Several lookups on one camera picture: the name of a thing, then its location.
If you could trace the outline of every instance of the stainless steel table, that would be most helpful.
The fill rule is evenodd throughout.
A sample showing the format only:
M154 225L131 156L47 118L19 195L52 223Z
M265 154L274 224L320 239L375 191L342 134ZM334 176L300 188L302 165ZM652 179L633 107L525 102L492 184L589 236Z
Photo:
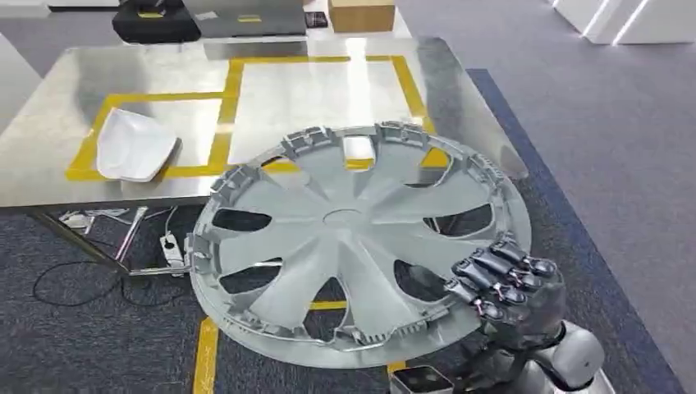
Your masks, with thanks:
M94 169L97 135L111 108L154 117L179 136L153 181L107 181ZM284 134L387 120L423 125L484 153L512 177L526 176L440 39L73 48L0 134L0 212L27 212L99 262L128 273L121 261L144 208L116 258L47 209L203 203L226 168ZM437 163L437 152L431 162Z

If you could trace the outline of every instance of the silver hubcap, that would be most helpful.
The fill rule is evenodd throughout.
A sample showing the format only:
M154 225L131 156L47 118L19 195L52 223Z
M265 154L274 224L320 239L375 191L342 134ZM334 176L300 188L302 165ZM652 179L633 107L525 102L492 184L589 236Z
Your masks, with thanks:
M367 167L346 170L346 157L364 157L365 147ZM431 148L447 154L446 167L420 166ZM277 157L300 171L262 169ZM482 206L490 207L490 223L464 235L446 233L432 219ZM244 220L237 216L224 226L218 218L225 211L254 215L260 224L240 228ZM473 312L446 296L423 300L405 291L395 261L447 279L454 262L503 232L529 248L524 202L500 171L468 147L389 122L288 135L225 173L187 249L196 295L229 337L281 361L362 368L427 354L479 326ZM239 292L222 286L221 278L271 259L282 266L270 282ZM321 341L308 334L305 318L331 278L348 307L332 339Z

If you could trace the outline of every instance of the black cable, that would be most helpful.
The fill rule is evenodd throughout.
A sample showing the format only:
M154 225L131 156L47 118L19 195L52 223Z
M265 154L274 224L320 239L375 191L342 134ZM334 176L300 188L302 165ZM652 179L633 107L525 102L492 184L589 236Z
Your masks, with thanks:
M31 296L33 296L34 299L37 300L38 302L43 302L44 304L53 305L53 306L66 306L66 307L82 306L82 305L89 304L92 301L96 301L100 298L107 296L110 292L112 292L112 291L114 291L114 289L116 289L116 287L118 286L118 284L120 282L122 282L121 279L117 279L116 281L114 281L114 283L112 283L111 286L109 286L107 288L107 290L105 290L101 293L98 293L96 295L93 295L86 300L82 300L82 301L75 302L72 304L52 301L52 300L43 298L41 295L39 295L37 288L39 287L39 284L41 283L41 279L43 279L47 273L50 273L52 270L54 270L56 268L65 267L68 265L77 265L77 264L98 264L98 263L95 261L91 261L91 260L78 260L78 261L71 261L68 263L55 264L55 265L49 267L48 269L46 269L45 271L43 271L42 273L40 273L38 277L36 277L36 280L34 281L34 285L31 287Z
M115 247L116 247L115 245L109 244L109 243L107 243L107 242L99 241L99 240L90 239L89 241L91 241L91 242L93 242L93 243L96 243L96 244L100 244L100 245L106 245L106 246L109 246L109 247L112 247L112 248L115 248ZM140 303L140 302L138 302L138 301L136 301L136 300L133 300L132 297L129 297L128 295L126 295L126 282L132 282L132 277L122 276L122 275L120 275L120 274L117 274L117 275L119 276L119 278L117 278L105 291L102 291L102 292L100 292L100 293L98 293L98 294L92 295L91 297L89 297L89 298L87 298L87 299L85 299L85 300L80 300L80 301L78 301L78 302L74 302L74 303L62 303L62 302L58 302L58 301L55 301L55 300L49 300L49 299L44 298L44 297L42 297L41 295L39 295L39 292L38 292L39 284L41 283L42 279L44 279L44 277L45 277L48 273L50 273L51 271L53 271L53 270L56 269L56 268L66 267L66 266L70 266L70 265L78 265L78 264L99 264L99 263L97 263L96 261L93 261L93 260L76 260L76 261L70 261L70 262L66 262L66 263L54 264L53 266L51 266L51 267L47 268L46 270L44 270L43 272L41 272L41 273L36 277L36 280L34 281L34 285L33 285L32 288L31 288L31 295L32 295L32 297L34 297L34 299L37 300L38 302L41 302L41 303L44 303L44 304L47 304L47 305L62 306L62 307L69 307L69 308L72 308L72 307L78 307L78 306L82 306L82 305L87 305L87 304L89 304L90 302L94 302L94 301L96 301L96 300L102 299L103 297L108 296L112 291L116 290L117 287L120 287L120 288L121 288L121 290L120 290L121 298L122 298L127 304L133 305L133 306L137 306L137 307L148 308L148 307L156 307L156 306L162 306L162 305L169 304L169 303L171 303L172 301L174 301L175 299L180 298L180 297L185 296L185 295L187 295L187 294L190 293L188 290L182 289L180 292L178 292L178 293L176 293L175 295L172 295L172 296L166 298L165 300L161 300L161 301L157 301L157 302L153 302L153 303L149 303L149 304ZM146 280L148 280L148 282L147 282L146 286L144 287L144 289L145 289L145 290L148 290L149 288L152 287L152 285L153 285L153 283L154 283L154 278L153 278L153 277L144 277L144 278L146 278Z

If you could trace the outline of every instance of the yellow tape marking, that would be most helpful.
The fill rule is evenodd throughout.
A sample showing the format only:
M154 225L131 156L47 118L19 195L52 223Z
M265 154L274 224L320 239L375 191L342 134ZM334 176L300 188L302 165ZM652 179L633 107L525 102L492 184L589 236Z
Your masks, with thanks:
M345 309L347 305L346 301L315 301L309 305L309 310Z
M369 170L374 165L373 158L346 158L344 168L348 171Z
M230 154L232 126L237 116L243 73L244 63L231 59L220 103L220 113L217 115L217 130L208 156L208 168L213 169L218 174L225 170Z
M227 158L231 146L232 125L236 117L237 105L241 93L242 74L246 63L299 63L299 62L349 62L347 56L294 56L294 57L235 57L230 60L229 71L222 92L189 92L167 94L109 94L99 109L89 134L83 139L80 150L66 170L66 178L72 181L103 181L106 178L92 168L97 156L97 138L103 123L112 110L121 103L152 102L152 101L177 101L177 100L205 100L221 99L220 113L217 120L217 129L213 137L208 163L204 166L168 167L163 171L164 177L183 176L214 176L222 173L230 166ZM408 64L402 56L369 55L365 57L368 62L393 63L396 75L404 91L406 103L414 117L423 119L423 128L428 133L435 133L434 127L428 117L426 107L420 97L418 88L410 73ZM420 163L421 167L446 167L449 158L439 149L431 149ZM369 169L373 165L372 159L347 159L346 169ZM264 166L269 172L298 172L300 169L290 160L277 160Z
M401 84L401 90L404 91L406 104L409 106L411 115L423 119L423 129L429 134L437 134L433 122L428 116L428 109L425 107L423 100L418 92L418 86L415 84L413 75L409 70L409 65L403 56L392 56L391 62L394 64L396 77ZM420 166L424 168L447 168L450 163L450 158L447 153L440 149L432 148L425 154L425 157L420 162Z
M236 57L244 63L340 63L349 62L349 56L285 56L285 57Z
M123 103L134 102L153 102L153 101L185 101L185 100L207 100L207 99L222 99L225 101L223 92L189 92L189 93L164 93L164 94L109 94L103 101L102 107L97 112L91 129L88 135L82 140L80 149L77 152L72 163L66 169L65 175L71 181L106 181L107 179L99 174L97 170L92 168L94 160L97 158L97 140L99 132L102 130L104 122L108 114L113 108L118 108ZM216 134L213 137L213 147L211 148L211 158L217 159L219 156L214 156L215 145L224 145L226 142L225 135ZM223 165L227 160L227 156L222 160ZM161 176L206 176L219 175L222 172L221 166L211 166L210 158L205 166L181 166L165 168Z
M239 17L237 17L237 21L240 23L260 22L261 16L258 16L258 15L240 15Z
M210 318L200 324L194 374L194 394L213 394L215 361L218 354L218 326Z
M142 101L186 101L222 99L222 92L185 92L185 93L128 93L109 94L111 100L118 103L134 103Z
M164 17L164 15L158 12L138 12L138 16L144 19L157 19Z
M395 363L387 364L387 373L392 373L398 371L399 369L406 369L405 361L397 361Z
M278 174L278 173L283 173L283 172L299 172L299 171L301 171L300 168L297 167L297 164L293 163L288 158L279 158L277 160L273 160L272 162L264 165L263 170L265 172L269 172L269 173L273 173L273 174Z

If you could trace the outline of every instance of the robotic arm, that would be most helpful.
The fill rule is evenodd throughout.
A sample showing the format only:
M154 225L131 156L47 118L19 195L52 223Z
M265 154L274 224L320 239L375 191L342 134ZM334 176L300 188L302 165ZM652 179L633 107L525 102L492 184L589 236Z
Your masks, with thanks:
M445 290L476 311L488 339L453 377L462 392L614 392L598 339L563 320L566 285L551 260L529 256L506 237L455 263L452 272ZM418 367L414 375L442 377L434 371L428 377L423 368L430 369ZM408 371L391 378L392 392L428 392L407 387Z

